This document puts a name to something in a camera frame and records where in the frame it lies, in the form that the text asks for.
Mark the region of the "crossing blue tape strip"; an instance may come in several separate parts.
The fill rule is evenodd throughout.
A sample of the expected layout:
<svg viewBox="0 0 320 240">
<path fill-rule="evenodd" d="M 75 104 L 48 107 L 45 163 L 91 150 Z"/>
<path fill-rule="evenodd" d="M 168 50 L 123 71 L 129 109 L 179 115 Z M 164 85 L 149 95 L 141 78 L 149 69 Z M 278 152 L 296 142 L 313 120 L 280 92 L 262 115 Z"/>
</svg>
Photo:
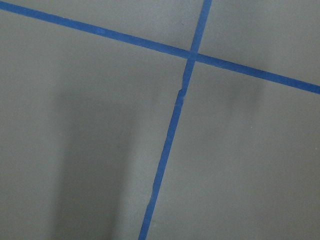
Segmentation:
<svg viewBox="0 0 320 240">
<path fill-rule="evenodd" d="M 138 240 L 145 240 L 147 239 L 149 228 L 152 222 L 152 217 L 154 214 L 154 210 L 156 207 L 158 195 L 161 189 L 162 181 L 164 178 L 164 174 L 166 171 L 167 162 L 170 156 L 171 148 L 173 145 L 173 141 L 175 138 L 176 130 L 178 127 L 179 119 L 181 116 L 182 108 L 184 105 L 184 100 L 189 88 L 189 83 L 192 77 L 192 73 L 194 70 L 195 62 L 196 62 L 196 55 L 199 52 L 199 48 L 201 45 L 201 41 L 203 38 L 203 33 L 205 30 L 205 26 L 207 23 L 207 19 L 209 16 L 210 8 L 212 5 L 211 0 L 203 1 L 200 15 L 197 21 L 197 25 L 195 28 L 195 32 L 193 35 L 192 43 L 190 46 L 190 54 L 186 60 L 184 72 L 182 75 L 182 83 L 181 89 L 177 93 L 177 97 L 175 100 L 172 116 L 170 119 L 170 123 L 168 126 L 166 138 L 164 141 L 164 145 L 162 148 L 161 156 L 158 162 L 157 170 L 154 176 L 153 184 L 152 184 L 152 191 L 150 195 L 149 202 L 145 209 L 143 221 L 141 224 L 140 232 L 138 235 Z"/>
</svg>

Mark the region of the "long blue tape strip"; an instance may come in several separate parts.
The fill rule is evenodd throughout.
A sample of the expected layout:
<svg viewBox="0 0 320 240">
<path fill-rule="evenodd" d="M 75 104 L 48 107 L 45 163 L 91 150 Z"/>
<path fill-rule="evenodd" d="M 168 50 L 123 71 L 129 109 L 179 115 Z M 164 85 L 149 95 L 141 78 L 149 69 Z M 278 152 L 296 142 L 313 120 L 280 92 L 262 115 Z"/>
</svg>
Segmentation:
<svg viewBox="0 0 320 240">
<path fill-rule="evenodd" d="M 75 29 L 78 31 L 98 35 L 104 38 L 120 41 L 123 43 L 128 43 L 131 45 L 139 46 L 142 48 L 154 50 L 157 52 L 169 54 L 172 56 L 180 57 L 183 59 L 191 58 L 196 62 L 203 63 L 206 65 L 210 65 L 213 67 L 229 70 L 232 72 L 248 75 L 251 77 L 255 77 L 258 79 L 263 79 L 271 82 L 275 82 L 278 84 L 286 85 L 289 87 L 293 87 L 296 89 L 304 90 L 307 92 L 319 94 L 320 93 L 320 86 L 301 81 L 298 79 L 290 78 L 287 76 L 275 74 L 272 72 L 260 70 L 257 68 L 249 67 L 246 65 L 238 64 L 235 62 L 230 62 L 227 60 L 223 60 L 220 58 L 200 54 L 200 53 L 192 53 L 189 50 L 181 49 L 178 47 L 174 47 L 171 45 L 163 44 L 160 42 L 144 39 L 141 37 L 125 34 L 122 32 L 117 32 L 114 30 L 110 30 L 107 28 L 99 27 L 96 25 L 76 21 L 73 19 L 61 17 L 54 14 L 49 14 L 43 11 L 19 6 L 16 4 L 8 3 L 1 1 L 0 2 L 0 9 L 3 11 L 11 12 L 14 14 L 22 15 L 25 17 L 41 20 L 44 22 L 64 26 L 67 28 Z"/>
</svg>

